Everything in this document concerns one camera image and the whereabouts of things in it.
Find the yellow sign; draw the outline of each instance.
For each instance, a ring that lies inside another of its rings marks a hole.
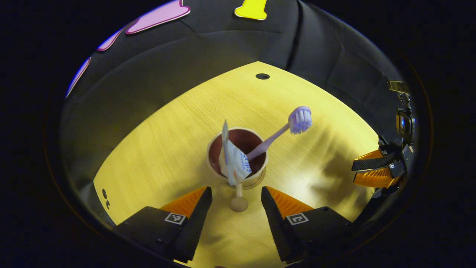
[[[235,9],[235,15],[259,21],[266,19],[266,0],[244,0],[243,5]]]

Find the cup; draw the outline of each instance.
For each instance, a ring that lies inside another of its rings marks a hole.
[[[228,138],[245,154],[249,154],[254,148],[256,148],[256,146],[264,141],[264,139],[254,130],[242,127],[230,128],[228,130]],[[207,163],[217,178],[228,182],[228,178],[221,173],[220,164],[218,163],[218,157],[220,155],[221,148],[221,133],[218,133],[218,135],[212,139],[210,144],[208,144]],[[266,151],[249,162],[251,174],[248,175],[248,177],[246,177],[242,182],[244,190],[257,186],[264,179],[268,160],[269,156],[268,152]]]

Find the toothbrush bristles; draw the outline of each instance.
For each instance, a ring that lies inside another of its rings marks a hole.
[[[312,126],[312,117],[309,108],[298,108],[289,117],[289,130],[292,134],[301,134]]]

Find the wood grain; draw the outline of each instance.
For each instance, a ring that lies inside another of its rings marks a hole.
[[[270,78],[257,79],[258,73]],[[229,127],[254,129],[266,138],[301,105],[311,108],[313,127],[300,135],[287,132],[274,142],[263,182],[244,191],[248,210],[231,211],[234,190],[213,176],[205,162],[207,145],[225,119]],[[377,141],[362,118],[326,91],[255,62],[206,81],[156,111],[108,156],[94,186],[116,224],[144,206],[159,208],[211,186],[213,203],[187,265],[284,267],[260,201],[261,187],[271,186],[312,207],[329,206],[354,221],[373,189],[353,184],[350,168],[353,159],[376,150]]]

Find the pink sign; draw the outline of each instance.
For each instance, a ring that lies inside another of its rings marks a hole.
[[[119,30],[117,31],[115,34],[113,34],[111,37],[109,37],[106,41],[104,41],[104,43],[102,43],[99,47],[98,47],[98,51],[106,51],[107,49],[109,49],[112,44],[114,43],[114,41],[116,41],[117,37],[119,36],[120,32],[122,31]]]
[[[181,18],[189,13],[190,7],[183,6],[182,0],[173,0],[140,17],[137,22],[126,31],[126,34],[140,32],[159,24]]]
[[[76,85],[76,83],[78,82],[78,80],[81,78],[81,76],[83,75],[84,71],[86,70],[86,68],[89,66],[89,63],[91,62],[91,57],[89,57],[84,63],[83,65],[81,66],[81,68],[79,69],[79,71],[76,73],[76,76],[74,77],[73,79],[73,82],[71,82],[71,85],[69,85],[69,89],[68,89],[68,92],[66,93],[66,97],[67,98],[69,96],[69,94],[71,93],[71,90],[73,90],[73,87]]]

